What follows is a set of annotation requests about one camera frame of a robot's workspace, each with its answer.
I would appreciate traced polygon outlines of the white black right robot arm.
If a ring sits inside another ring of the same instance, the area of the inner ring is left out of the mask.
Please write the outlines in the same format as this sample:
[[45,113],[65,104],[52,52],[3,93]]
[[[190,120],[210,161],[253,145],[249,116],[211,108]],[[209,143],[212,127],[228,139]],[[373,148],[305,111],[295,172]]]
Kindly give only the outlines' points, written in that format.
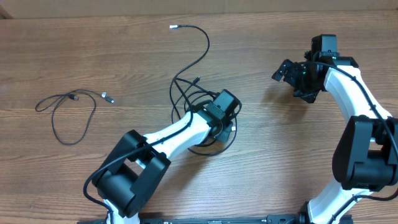
[[294,89],[294,97],[314,103],[327,91],[336,101],[346,127],[332,158],[333,178],[296,215],[268,215],[267,223],[352,223],[347,212],[360,200],[387,202],[376,192],[397,184],[397,118],[375,99],[353,57],[338,52],[337,38],[312,38],[305,61],[286,59],[272,75]]

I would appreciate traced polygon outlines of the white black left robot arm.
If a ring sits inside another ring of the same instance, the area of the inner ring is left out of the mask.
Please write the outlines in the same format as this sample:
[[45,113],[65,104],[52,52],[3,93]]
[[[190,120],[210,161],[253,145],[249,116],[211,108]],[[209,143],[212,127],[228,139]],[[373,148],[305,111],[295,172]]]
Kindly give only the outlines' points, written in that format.
[[171,161],[209,138],[226,142],[241,102],[228,90],[192,105],[185,116],[152,134],[126,133],[91,181],[108,210],[107,223],[138,223]]

